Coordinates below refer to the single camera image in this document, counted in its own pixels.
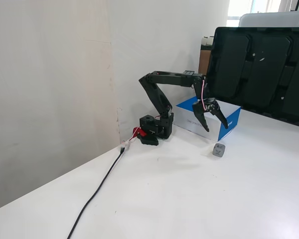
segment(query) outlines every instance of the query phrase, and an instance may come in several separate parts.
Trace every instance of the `table surface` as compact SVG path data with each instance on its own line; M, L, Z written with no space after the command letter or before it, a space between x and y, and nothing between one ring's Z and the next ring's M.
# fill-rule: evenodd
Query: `table surface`
M299 127L242 111L214 144L179 127L135 140L73 239L299 239ZM62 239L119 154L115 148L0 208L0 239Z

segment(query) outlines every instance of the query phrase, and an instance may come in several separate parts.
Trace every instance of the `black robotic arm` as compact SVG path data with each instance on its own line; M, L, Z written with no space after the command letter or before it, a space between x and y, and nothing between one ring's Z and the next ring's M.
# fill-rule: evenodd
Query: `black robotic arm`
M207 84L204 84L202 74L195 74L193 71L185 71L182 74L154 71L142 77L139 82L159 113L159 119L149 115L140 118L140 128L146 133L144 136L138 134L138 138L142 143L158 145L156 137L167 139L172 131L172 123L174 120L174 114L171 112L172 106L157 84L183 87L194 86L198 101L192 105L193 111L205 130L209 132L204 116L205 112L211 112L217 116L225 128L228 128L227 120L220 111L220 107L215 98L209 97L208 87Z

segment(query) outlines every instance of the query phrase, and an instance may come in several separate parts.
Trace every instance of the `small cube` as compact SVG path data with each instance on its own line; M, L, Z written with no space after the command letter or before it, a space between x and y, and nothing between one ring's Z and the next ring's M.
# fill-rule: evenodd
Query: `small cube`
M225 148L226 148L226 146L221 143L215 144L214 150L213 150L213 155L221 158L224 155Z

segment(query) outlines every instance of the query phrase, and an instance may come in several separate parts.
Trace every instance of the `white box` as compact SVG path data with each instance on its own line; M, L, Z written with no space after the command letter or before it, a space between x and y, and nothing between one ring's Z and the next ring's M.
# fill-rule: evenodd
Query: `white box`
M209 132L207 132L194 115L192 104L196 101L197 97L193 97L173 108L175 125L214 142L220 141L237 126L241 109L240 106L217 101L222 113L227 119L228 129L225 129L225 126L216 116L213 116L211 113L205 113L205 119L209 127Z

